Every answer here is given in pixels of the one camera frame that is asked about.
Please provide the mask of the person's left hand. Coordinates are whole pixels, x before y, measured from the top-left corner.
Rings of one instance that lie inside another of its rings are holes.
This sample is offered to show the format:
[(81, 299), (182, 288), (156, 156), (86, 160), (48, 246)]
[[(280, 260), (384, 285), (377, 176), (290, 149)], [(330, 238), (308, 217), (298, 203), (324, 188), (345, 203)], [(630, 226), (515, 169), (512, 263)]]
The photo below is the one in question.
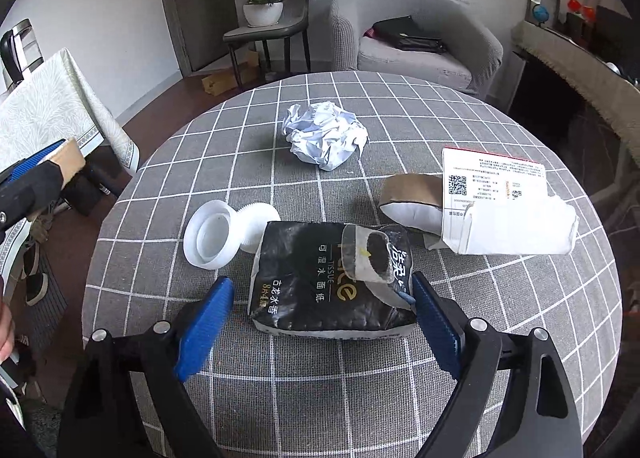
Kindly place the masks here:
[(14, 350), (14, 321), (6, 303), (0, 304), (0, 363), (9, 358)]

